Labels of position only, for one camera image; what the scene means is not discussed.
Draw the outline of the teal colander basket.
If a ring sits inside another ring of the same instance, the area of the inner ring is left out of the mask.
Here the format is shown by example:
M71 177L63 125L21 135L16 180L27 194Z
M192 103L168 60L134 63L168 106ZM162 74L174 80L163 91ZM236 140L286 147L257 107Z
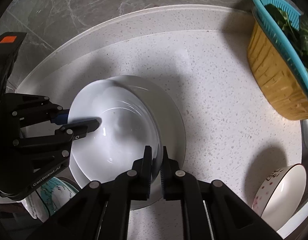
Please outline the teal colander basket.
M308 97L308 18L285 0L252 0L261 26Z

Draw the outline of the yellow basin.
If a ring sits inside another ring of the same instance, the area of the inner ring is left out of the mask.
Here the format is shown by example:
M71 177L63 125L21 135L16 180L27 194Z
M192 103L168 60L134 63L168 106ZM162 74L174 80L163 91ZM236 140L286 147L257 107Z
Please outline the yellow basin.
M247 59L262 93L281 116L308 119L307 97L258 22L254 24Z

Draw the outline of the grey rimmed white plate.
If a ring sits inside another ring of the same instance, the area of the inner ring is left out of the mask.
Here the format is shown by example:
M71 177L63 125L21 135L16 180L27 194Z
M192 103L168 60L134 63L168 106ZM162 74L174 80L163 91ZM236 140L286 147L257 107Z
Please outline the grey rimmed white plate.
M70 171L80 187L102 183L132 168L146 146L152 148L151 189L147 200L134 200L131 208L147 207L162 197L159 168L163 149L171 159L184 162L185 128L172 98L142 77L123 75L85 86L71 104L68 122L96 119L96 131L74 141Z

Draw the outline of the large teal floral plate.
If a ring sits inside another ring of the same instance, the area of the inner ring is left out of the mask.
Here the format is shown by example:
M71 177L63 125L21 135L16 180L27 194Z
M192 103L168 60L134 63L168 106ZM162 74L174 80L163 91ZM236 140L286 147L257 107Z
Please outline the large teal floral plate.
M36 217L46 221L77 193L78 190L68 182L55 177L50 179L34 192Z

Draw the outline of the large white bowl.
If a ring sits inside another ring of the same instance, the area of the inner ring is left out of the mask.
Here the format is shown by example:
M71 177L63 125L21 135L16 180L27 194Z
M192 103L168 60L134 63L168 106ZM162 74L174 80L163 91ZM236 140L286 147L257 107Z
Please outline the large white bowl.
M98 80L85 86L71 104L68 122L101 121L99 128L73 142L74 159L89 180L114 180L152 148L151 180L163 159L158 125L141 99L113 80Z

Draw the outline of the green leafy vegetables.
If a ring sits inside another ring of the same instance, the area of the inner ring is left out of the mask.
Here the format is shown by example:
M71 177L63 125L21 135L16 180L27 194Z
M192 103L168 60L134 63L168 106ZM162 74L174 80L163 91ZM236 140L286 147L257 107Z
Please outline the green leafy vegetables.
M308 72L308 17L305 14L300 15L299 29L296 29L292 26L287 12L272 4L265 5L265 8L284 32Z

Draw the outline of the small teal floral plate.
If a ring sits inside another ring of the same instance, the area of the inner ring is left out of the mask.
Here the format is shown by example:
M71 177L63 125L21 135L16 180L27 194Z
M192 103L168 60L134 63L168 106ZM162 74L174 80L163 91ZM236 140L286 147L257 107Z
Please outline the small teal floral plate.
M45 222L50 217L50 211L37 191L34 191L20 202L32 218Z

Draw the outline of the red-rimmed patterned bowl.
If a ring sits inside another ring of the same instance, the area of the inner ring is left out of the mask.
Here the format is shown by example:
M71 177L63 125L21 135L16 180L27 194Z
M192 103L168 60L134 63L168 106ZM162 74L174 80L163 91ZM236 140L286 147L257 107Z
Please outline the red-rimmed patterned bowl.
M252 210L277 231L296 211L305 187L306 170L302 164L278 168L259 187Z

